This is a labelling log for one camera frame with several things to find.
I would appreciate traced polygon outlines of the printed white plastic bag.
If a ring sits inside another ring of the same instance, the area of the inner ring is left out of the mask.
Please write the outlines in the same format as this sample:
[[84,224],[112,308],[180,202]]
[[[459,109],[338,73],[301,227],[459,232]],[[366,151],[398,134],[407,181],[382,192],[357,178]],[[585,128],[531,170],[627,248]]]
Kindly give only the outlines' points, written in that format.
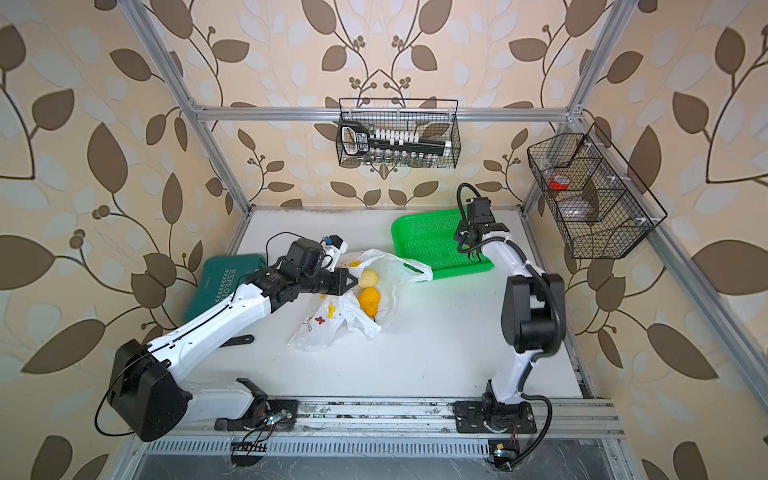
[[340,265],[348,268],[358,281],[365,269],[379,274],[380,281],[375,287],[381,294],[378,314],[371,319],[362,311],[358,296],[363,289],[358,285],[342,296],[321,295],[311,302],[309,315],[290,338],[289,346],[314,352],[329,347],[348,333],[373,340],[395,313],[396,290],[406,284],[433,279],[428,265],[377,249],[346,254]]

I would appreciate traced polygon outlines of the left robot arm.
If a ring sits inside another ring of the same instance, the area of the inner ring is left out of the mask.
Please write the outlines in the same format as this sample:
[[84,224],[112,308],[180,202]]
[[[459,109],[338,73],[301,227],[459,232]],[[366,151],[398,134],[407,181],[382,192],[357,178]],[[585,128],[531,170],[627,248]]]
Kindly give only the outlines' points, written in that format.
[[207,387],[188,385],[186,379],[236,334],[300,295],[341,296],[352,290],[357,278],[338,264],[347,248],[337,235],[319,241],[300,237],[274,264],[247,274],[220,302],[184,326],[147,344],[126,342],[115,354],[101,402],[144,442],[204,420],[259,430],[290,419],[286,410],[274,412],[267,394],[248,378]]

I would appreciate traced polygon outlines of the yellow-green pear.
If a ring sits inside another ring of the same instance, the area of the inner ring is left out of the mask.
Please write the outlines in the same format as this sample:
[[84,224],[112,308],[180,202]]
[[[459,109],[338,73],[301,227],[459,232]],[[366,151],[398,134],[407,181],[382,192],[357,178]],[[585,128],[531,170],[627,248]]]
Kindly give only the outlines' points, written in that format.
[[358,281],[358,286],[362,289],[374,288],[380,281],[379,274],[373,269],[365,269]]

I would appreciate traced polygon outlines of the orange pear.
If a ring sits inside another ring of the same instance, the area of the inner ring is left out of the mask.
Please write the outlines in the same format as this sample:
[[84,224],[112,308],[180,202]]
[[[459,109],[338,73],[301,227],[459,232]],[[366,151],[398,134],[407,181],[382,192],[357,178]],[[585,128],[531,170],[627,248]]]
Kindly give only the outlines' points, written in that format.
[[374,319],[379,311],[381,294],[375,287],[367,287],[360,292],[358,302],[362,311]]

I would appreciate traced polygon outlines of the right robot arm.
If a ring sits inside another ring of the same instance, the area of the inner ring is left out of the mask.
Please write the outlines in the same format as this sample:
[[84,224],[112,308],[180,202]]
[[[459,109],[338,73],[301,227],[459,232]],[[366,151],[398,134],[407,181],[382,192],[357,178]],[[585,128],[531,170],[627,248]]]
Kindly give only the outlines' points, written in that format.
[[512,356],[487,383],[481,400],[483,426],[506,433],[527,417],[527,407],[541,402],[546,408],[543,430],[547,431],[552,401],[541,394],[526,393],[525,385],[536,363],[554,356],[563,343],[562,278],[544,272],[528,259],[509,229],[495,219],[489,198],[459,200],[458,206],[457,251],[467,257],[475,253],[484,256],[506,278],[500,323]]

